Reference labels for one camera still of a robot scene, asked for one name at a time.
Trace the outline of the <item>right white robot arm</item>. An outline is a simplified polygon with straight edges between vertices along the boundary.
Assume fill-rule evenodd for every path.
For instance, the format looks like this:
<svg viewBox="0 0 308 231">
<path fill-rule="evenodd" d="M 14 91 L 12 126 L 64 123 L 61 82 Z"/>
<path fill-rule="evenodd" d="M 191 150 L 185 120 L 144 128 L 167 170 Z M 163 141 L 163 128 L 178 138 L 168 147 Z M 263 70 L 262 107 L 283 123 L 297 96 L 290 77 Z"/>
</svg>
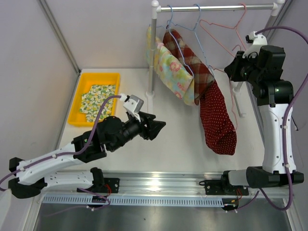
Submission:
<svg viewBox="0 0 308 231">
<path fill-rule="evenodd" d="M 294 89 L 291 82 L 281 78 L 285 56 L 283 48 L 263 45 L 258 51 L 238 51 L 224 69 L 231 81 L 246 81 L 252 85 L 264 136 L 262 165 L 224 171 L 219 187 L 225 194 L 231 194 L 240 186 L 261 189 L 304 182 L 304 174 L 297 171 L 292 153 L 290 126 Z"/>
</svg>

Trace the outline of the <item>lemon print cloth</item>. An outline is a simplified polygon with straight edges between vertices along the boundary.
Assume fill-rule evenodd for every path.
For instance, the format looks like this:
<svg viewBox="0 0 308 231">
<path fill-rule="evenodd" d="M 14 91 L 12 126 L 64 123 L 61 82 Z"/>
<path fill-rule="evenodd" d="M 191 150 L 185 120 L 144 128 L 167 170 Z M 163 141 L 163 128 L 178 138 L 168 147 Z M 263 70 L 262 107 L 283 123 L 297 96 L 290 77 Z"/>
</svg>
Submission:
<svg viewBox="0 0 308 231">
<path fill-rule="evenodd" d="M 87 93 L 81 95 L 80 113 L 85 114 L 87 122 L 94 122 L 102 103 L 115 95 L 116 85 L 92 85 Z"/>
</svg>

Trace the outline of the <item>red polka dot skirt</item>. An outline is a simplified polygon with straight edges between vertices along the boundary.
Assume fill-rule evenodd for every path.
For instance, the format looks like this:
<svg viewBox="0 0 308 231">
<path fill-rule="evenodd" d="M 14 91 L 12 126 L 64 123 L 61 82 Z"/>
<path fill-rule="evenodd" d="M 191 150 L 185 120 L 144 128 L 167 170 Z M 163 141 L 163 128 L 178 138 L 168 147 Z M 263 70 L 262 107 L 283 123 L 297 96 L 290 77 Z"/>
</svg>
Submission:
<svg viewBox="0 0 308 231">
<path fill-rule="evenodd" d="M 234 155 L 237 135 L 217 82 L 200 99 L 200 119 L 208 148 L 219 155 Z"/>
</svg>

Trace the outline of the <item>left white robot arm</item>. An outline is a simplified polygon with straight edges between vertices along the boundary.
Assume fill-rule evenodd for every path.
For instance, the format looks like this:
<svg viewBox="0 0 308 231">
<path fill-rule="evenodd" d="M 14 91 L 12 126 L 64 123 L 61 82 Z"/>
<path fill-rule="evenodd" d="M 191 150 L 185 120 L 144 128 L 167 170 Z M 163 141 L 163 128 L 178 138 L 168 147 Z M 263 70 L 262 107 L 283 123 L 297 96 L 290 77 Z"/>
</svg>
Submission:
<svg viewBox="0 0 308 231">
<path fill-rule="evenodd" d="M 128 115 L 126 122 L 109 116 L 63 148 L 28 161 L 10 159 L 9 170 L 14 178 L 8 181 L 8 188 L 19 199 L 47 190 L 108 193 L 108 182 L 97 167 L 76 173 L 61 170 L 105 158 L 107 152 L 116 151 L 137 136 L 152 141 L 166 126 L 164 121 L 157 121 L 155 115 L 144 112 L 138 115 L 139 118 Z"/>
</svg>

